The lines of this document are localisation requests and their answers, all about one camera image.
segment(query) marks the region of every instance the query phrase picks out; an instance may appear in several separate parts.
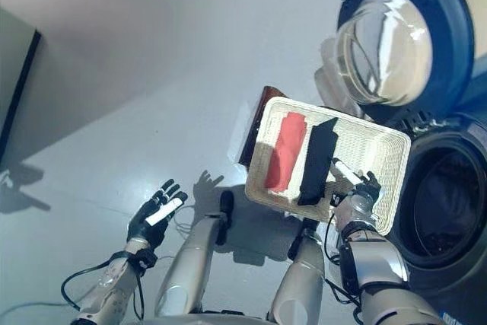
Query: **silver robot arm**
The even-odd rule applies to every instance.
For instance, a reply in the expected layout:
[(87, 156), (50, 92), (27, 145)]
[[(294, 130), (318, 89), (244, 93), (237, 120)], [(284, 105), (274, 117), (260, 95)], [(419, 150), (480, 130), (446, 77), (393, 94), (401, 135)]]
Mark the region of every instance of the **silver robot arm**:
[(409, 271), (397, 248), (375, 229), (372, 207), (380, 185), (372, 173), (358, 178), (341, 161), (335, 167), (354, 184), (335, 208), (342, 286), (359, 295), (365, 325), (443, 324), (436, 311), (409, 289)]
[[(188, 198), (183, 192), (174, 194), (179, 185), (173, 186), (173, 183), (172, 179), (168, 180), (134, 215), (129, 223), (127, 244), (123, 251), (114, 253), (108, 261), (99, 266), (69, 276), (63, 282), (63, 297), (80, 311), (72, 325), (118, 325), (125, 317), (129, 299), (132, 294), (135, 296), (137, 287), (142, 307), (142, 313), (137, 316), (139, 319), (144, 317), (140, 278), (146, 269), (156, 263), (154, 249), (161, 245), (168, 222)], [(84, 297), (80, 305), (67, 296), (65, 285), (69, 280), (105, 266), (107, 269), (97, 285)]]

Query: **black robotic glove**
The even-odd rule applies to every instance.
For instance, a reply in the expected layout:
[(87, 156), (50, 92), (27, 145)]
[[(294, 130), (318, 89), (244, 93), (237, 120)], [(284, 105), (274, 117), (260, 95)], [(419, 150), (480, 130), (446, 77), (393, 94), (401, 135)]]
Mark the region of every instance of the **black robotic glove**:
[(174, 180), (169, 179), (151, 199), (138, 209), (130, 220), (127, 241), (134, 237), (144, 239), (151, 245), (152, 250), (161, 245), (164, 233), (176, 209), (188, 199), (188, 195), (184, 192), (176, 193), (180, 186), (173, 184)]

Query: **washing machine door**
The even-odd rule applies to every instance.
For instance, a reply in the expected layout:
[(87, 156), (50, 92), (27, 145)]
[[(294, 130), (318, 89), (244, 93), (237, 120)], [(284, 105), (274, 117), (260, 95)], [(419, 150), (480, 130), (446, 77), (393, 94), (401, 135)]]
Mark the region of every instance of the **washing machine door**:
[(465, 0), (343, 0), (336, 74), (376, 122), (409, 128), (451, 114), (473, 67)]

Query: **wire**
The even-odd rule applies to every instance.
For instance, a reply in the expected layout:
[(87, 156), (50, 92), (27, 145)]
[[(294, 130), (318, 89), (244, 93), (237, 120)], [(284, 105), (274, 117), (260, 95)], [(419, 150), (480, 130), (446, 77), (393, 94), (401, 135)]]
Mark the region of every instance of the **wire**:
[[(353, 302), (353, 304), (355, 304), (357, 307), (361, 307), (361, 304), (357, 300), (357, 298), (353, 297), (348, 292), (343, 291), (339, 286), (337, 286), (335, 283), (331, 282), (330, 280), (325, 279), (325, 282), (330, 286), (330, 288), (332, 289), (333, 294), (335, 295), (335, 299), (339, 303), (341, 303), (341, 304), (351, 304)], [(348, 301), (344, 301), (344, 300), (340, 299), (338, 297), (338, 295), (336, 294), (336, 292), (340, 292), (342, 295), (344, 295), (345, 297), (347, 297), (349, 300)]]
[(137, 273), (136, 276), (137, 276), (138, 295), (140, 297), (140, 315), (138, 314), (137, 308), (135, 306), (135, 290), (134, 290), (134, 296), (132, 298), (133, 299), (132, 300), (132, 303), (134, 305), (134, 312), (135, 312), (136, 317), (140, 321), (142, 321), (142, 320), (144, 320), (144, 311), (145, 311), (145, 306), (144, 306), (144, 293), (142, 292), (142, 285), (140, 283), (140, 275)]
[(326, 244), (328, 243), (328, 232), (329, 232), (329, 227), (330, 225), (332, 224), (332, 220), (333, 218), (335, 217), (335, 214), (333, 213), (330, 217), (329, 217), (329, 220), (328, 220), (328, 226), (326, 227), (326, 233), (325, 233), (325, 245), (324, 245), (324, 249), (325, 249), (325, 255), (326, 255), (326, 258), (328, 258), (328, 260), (332, 263), (332, 264), (335, 264), (336, 266), (339, 266), (340, 265), (340, 255), (338, 254), (335, 254), (335, 255), (332, 255), (330, 256), (328, 254), (328, 249), (326, 248)]
[(80, 307), (76, 304), (76, 302), (74, 302), (72, 299), (70, 299), (70, 297), (66, 293), (66, 290), (65, 290), (66, 285), (74, 277), (81, 276), (83, 274), (86, 274), (86, 273), (89, 273), (89, 272), (93, 272), (95, 270), (102, 269), (102, 268), (108, 266), (109, 264), (110, 264), (110, 260), (106, 260), (103, 263), (98, 264), (97, 266), (92, 266), (91, 268), (80, 270), (79, 272), (76, 272), (75, 274), (71, 274), (68, 278), (66, 278), (64, 280), (64, 282), (61, 284), (61, 295), (65, 299), (65, 301), (68, 302), (68, 304), (70, 306), (74, 307), (77, 311), (80, 311), (81, 310)]
[(353, 318), (358, 325), (364, 325), (364, 322), (358, 318), (358, 314), (362, 312), (362, 307), (356, 307), (353, 310)]
[[(328, 227), (326, 228), (326, 232), (325, 232), (324, 252), (325, 252), (326, 258), (329, 260), (330, 263), (332, 263), (332, 264), (334, 264), (336, 266), (339, 266), (340, 265), (340, 255), (339, 254), (334, 254), (334, 255), (330, 256), (328, 254), (328, 249), (326, 248), (327, 243), (328, 243), (329, 227), (331, 226), (332, 220), (333, 220), (334, 217), (335, 217), (335, 214), (333, 213), (329, 217), (329, 220), (328, 220)], [(360, 303), (360, 298), (358, 296), (357, 297), (353, 297), (347, 291), (344, 291), (343, 289), (341, 289), (339, 286), (337, 286), (335, 283), (331, 282), (328, 279), (325, 279), (325, 282), (331, 288), (332, 293), (333, 293), (333, 296), (335, 296), (335, 299), (340, 304), (354, 304), (356, 306), (355, 309), (353, 310), (353, 318), (354, 318), (355, 322), (358, 325), (363, 325), (363, 322), (358, 318), (358, 314), (360, 314), (361, 311), (362, 311), (362, 309), (361, 309), (361, 303)], [(340, 298), (338, 296), (338, 293), (337, 292), (339, 292), (341, 295), (344, 295), (345, 297), (347, 297), (347, 299), (344, 300), (344, 299)]]

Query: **white basket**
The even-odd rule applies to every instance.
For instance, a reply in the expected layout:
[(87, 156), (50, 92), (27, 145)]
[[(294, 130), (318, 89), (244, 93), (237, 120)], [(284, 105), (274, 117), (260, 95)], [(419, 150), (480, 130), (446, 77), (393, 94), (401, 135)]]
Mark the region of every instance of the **white basket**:
[[(274, 193), (264, 187), (264, 182), (272, 150), (281, 129), (281, 121), (288, 112), (304, 115), (307, 131), (287, 190)], [(389, 129), (335, 110), (283, 97), (271, 99), (266, 105), (260, 123), (245, 193), (249, 199), (263, 205), (293, 212), (317, 221), (328, 221), (332, 209), (329, 205), (332, 194), (346, 193), (351, 189), (350, 184), (340, 174), (334, 176), (333, 169), (330, 169), (326, 178), (325, 197), (316, 206), (298, 206), (298, 198), (311, 129), (313, 126), (335, 117), (338, 117), (338, 121), (333, 131), (338, 134), (338, 140), (333, 156), (343, 161), (356, 173), (364, 174), (371, 171), (375, 174), (379, 184), (385, 190), (382, 199), (374, 206), (374, 213), (379, 218), (377, 231), (382, 235), (388, 234), (392, 228), (399, 202), (411, 141), (406, 134), (395, 129)]]

